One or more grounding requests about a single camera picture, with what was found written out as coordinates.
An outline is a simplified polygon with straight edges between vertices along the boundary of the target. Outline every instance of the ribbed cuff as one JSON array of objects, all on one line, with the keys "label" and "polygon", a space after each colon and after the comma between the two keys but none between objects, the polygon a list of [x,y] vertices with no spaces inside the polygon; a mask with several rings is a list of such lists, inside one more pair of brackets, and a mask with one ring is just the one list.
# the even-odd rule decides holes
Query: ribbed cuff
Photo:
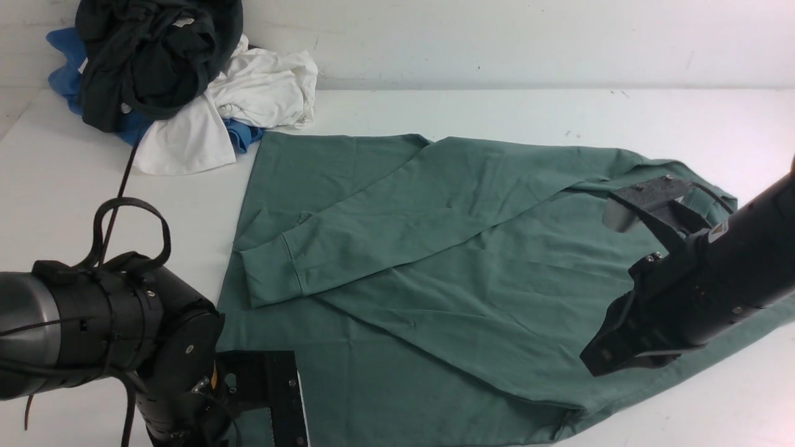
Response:
[{"label": "ribbed cuff", "polygon": [[246,271],[251,307],[276,304],[300,297],[293,257],[283,235],[259,247],[240,252]]}]

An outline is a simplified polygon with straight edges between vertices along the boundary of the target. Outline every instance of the black garment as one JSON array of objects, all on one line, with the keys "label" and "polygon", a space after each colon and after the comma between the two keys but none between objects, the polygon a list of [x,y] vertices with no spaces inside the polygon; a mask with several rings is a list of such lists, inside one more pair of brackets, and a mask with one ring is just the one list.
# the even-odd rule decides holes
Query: black garment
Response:
[{"label": "black garment", "polygon": [[118,130],[122,104],[169,119],[204,93],[242,33],[241,0],[81,0],[83,121]]}]

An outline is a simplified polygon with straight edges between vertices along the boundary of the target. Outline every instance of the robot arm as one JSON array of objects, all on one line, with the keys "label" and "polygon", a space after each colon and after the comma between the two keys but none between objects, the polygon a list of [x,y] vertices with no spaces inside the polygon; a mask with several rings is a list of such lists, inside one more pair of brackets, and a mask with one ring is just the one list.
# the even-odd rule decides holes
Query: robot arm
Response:
[{"label": "robot arm", "polygon": [[[156,258],[99,264],[103,217],[121,206],[161,219]],[[220,447],[243,411],[266,407],[276,447],[308,445],[293,353],[215,352],[223,314],[164,267],[170,246],[151,205],[113,199],[97,211],[93,247],[77,266],[37,261],[30,273],[0,273],[0,399],[115,377],[128,394],[122,446],[133,404],[156,447]]]},{"label": "robot arm", "polygon": [[611,194],[603,222],[617,231],[642,222],[668,254],[630,268],[634,288],[580,354],[592,375],[664,367],[795,292],[793,174],[714,227],[680,203],[691,188],[714,196],[671,176]]}]

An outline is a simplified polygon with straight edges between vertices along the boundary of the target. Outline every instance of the black cable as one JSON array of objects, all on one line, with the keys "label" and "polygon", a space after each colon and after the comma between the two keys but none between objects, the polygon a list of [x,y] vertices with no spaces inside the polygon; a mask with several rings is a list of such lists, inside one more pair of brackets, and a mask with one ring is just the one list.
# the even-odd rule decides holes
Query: black cable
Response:
[{"label": "black cable", "polygon": [[[122,176],[122,183],[118,187],[118,195],[116,197],[119,199],[124,197],[124,189],[127,187],[127,180],[130,178],[130,171],[132,171],[133,169],[133,160],[135,159],[135,154],[138,152],[138,146],[141,144],[141,138],[143,137],[144,126],[145,126],[145,121],[141,122],[141,125],[138,127],[138,134],[135,135],[135,143],[133,144],[133,150],[130,151],[130,158],[127,159],[127,167],[124,169],[124,175]],[[111,220],[107,224],[107,232],[105,233],[105,240],[103,241],[102,251],[99,254],[100,266],[105,262],[105,255],[107,254],[107,245],[111,241],[111,232],[113,231],[113,225],[116,223],[117,214],[118,214],[118,208],[114,208],[113,212],[111,213]]]},{"label": "black cable", "polygon": [[52,325],[59,325],[61,323],[66,323],[68,321],[77,321],[77,320],[88,320],[89,317],[72,317],[72,318],[63,318],[61,320],[52,320],[52,321],[45,321],[44,323],[36,323],[34,325],[27,325],[27,326],[20,326],[18,328],[9,329],[5,332],[0,332],[0,337],[13,335],[18,332],[29,331],[30,329],[36,328],[44,328],[45,326],[52,326]]},{"label": "black cable", "polygon": [[124,429],[122,429],[122,447],[130,447],[130,437],[133,433],[133,420],[135,419],[135,383],[124,371],[116,368],[109,370],[109,377],[118,379],[124,385],[127,394],[127,410],[124,415]]},{"label": "black cable", "polygon": [[240,426],[238,426],[237,421],[235,421],[235,417],[232,416],[232,413],[229,411],[227,406],[223,405],[223,403],[221,401],[219,401],[217,398],[214,398],[209,393],[202,393],[202,395],[205,398],[207,398],[207,400],[209,400],[210,402],[213,402],[214,404],[219,406],[221,408],[221,410],[227,415],[227,417],[229,417],[229,420],[232,421],[232,425],[235,428],[235,447],[242,447],[243,446],[243,437],[242,437],[241,432],[240,432]]}]

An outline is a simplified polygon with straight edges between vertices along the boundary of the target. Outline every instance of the pile of clothes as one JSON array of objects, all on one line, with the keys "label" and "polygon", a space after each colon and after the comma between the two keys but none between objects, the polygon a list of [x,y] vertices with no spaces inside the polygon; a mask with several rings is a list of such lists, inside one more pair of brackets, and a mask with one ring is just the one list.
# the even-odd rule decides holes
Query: pile of clothes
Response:
[{"label": "pile of clothes", "polygon": [[67,60],[49,84],[86,124],[140,138],[144,173],[234,163],[265,129],[312,121],[317,65],[250,46],[240,0],[82,0],[75,24],[47,35]]}]

